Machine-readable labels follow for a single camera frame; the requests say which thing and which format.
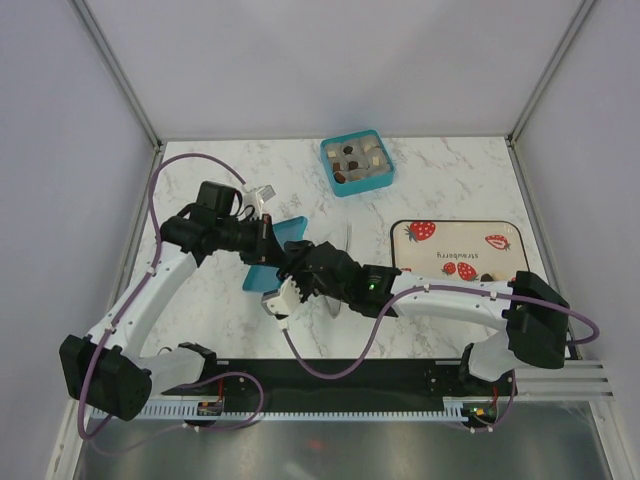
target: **gray wall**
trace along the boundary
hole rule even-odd
[[[58,347],[105,312],[152,149],[65,0],[0,14],[0,476],[44,476]]]
[[[640,3],[600,2],[518,144],[560,280],[640,453]]]
[[[87,0],[163,138],[504,134],[580,0]]]

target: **marble table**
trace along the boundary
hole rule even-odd
[[[252,185],[273,185],[267,203],[274,223],[304,215],[305,238],[319,242],[329,232],[352,225],[351,256],[361,263],[391,265],[389,230],[407,218],[504,220],[522,234],[532,271],[544,276],[507,148],[502,138],[388,138],[397,172],[392,186],[338,198],[319,160],[320,140],[171,142],[165,159],[186,152],[214,155],[232,165]],[[155,203],[160,221],[196,198],[204,180],[239,186],[223,168],[202,159],[168,167]],[[147,221],[136,260],[142,271],[154,245]],[[159,318],[143,349],[197,342],[219,357],[292,357],[275,320],[262,310],[260,294],[242,291],[248,271],[237,254],[217,252],[181,287]],[[289,320],[290,334],[305,357],[355,358],[373,319],[346,306],[331,318],[323,299],[314,298]],[[416,317],[382,323],[370,358],[459,357],[464,347],[487,338],[480,326],[450,319]]]

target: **teal basket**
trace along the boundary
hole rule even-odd
[[[346,182],[346,183],[338,183],[335,178],[333,178],[333,170],[331,168],[331,162],[329,158],[327,158],[327,152],[325,151],[325,147],[327,145],[331,145],[332,143],[344,143],[348,140],[353,140],[356,138],[367,137],[369,135],[373,135],[378,139],[378,143],[380,144],[380,148],[387,156],[387,160],[389,162],[389,166],[391,167],[391,171],[388,173],[384,173],[382,175],[377,175],[375,177],[363,178],[362,180],[357,180],[355,182]],[[389,155],[389,152],[382,143],[382,139],[378,132],[375,130],[365,130],[363,132],[350,133],[349,135],[342,135],[341,137],[333,137],[327,138],[320,143],[320,158],[322,160],[322,165],[324,166],[325,171],[327,172],[327,177],[329,177],[329,184],[331,185],[331,190],[336,195],[336,197],[347,197],[349,195],[355,195],[357,193],[368,192],[369,190],[375,190],[377,188],[388,187],[393,183],[393,176],[396,173],[396,166],[393,164],[393,160]]]

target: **strawberry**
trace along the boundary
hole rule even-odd
[[[511,247],[509,240],[507,240],[507,237],[504,235],[489,235],[485,237],[485,240],[489,245],[498,250],[509,250],[509,247]]]
[[[422,242],[431,237],[436,231],[436,224],[433,222],[411,222],[405,231],[412,242]]]
[[[458,275],[463,280],[467,282],[475,282],[478,279],[478,272],[468,263],[459,262],[458,263]]]
[[[445,275],[453,275],[456,273],[456,264],[453,262],[445,263],[442,267],[442,273]]]

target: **white marble surface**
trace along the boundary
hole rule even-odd
[[[393,138],[385,140],[397,172],[392,186],[347,198],[330,190],[319,160],[319,140],[172,142],[165,159],[186,152],[214,155],[252,185],[272,184],[267,203],[274,223],[304,215],[305,238],[353,226],[351,256],[361,263],[391,264],[391,225],[403,218],[506,220],[521,231],[531,270],[543,275],[524,203],[502,138]],[[204,180],[238,186],[223,168],[202,159],[168,167],[155,202],[160,222],[193,202]],[[154,238],[149,222],[136,272],[149,258]],[[291,352],[260,306],[260,295],[242,291],[248,267],[237,254],[218,252],[176,293],[149,335],[143,355],[191,341],[220,357],[286,358]],[[306,357],[357,357],[373,319],[343,306],[332,319],[314,298],[290,318],[291,336]],[[369,357],[456,357],[489,331],[449,319],[422,317],[383,322]]]

